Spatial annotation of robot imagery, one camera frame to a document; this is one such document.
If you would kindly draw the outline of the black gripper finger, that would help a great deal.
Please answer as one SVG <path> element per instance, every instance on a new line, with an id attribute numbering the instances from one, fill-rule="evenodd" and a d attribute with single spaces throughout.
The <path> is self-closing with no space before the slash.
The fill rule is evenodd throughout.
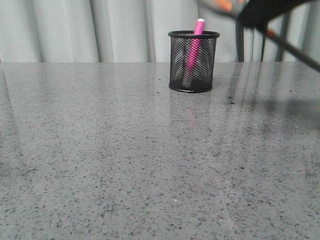
<path id="1" fill-rule="evenodd" d="M 248 28 L 256 28 L 309 0 L 250 0 L 237 17 Z"/>

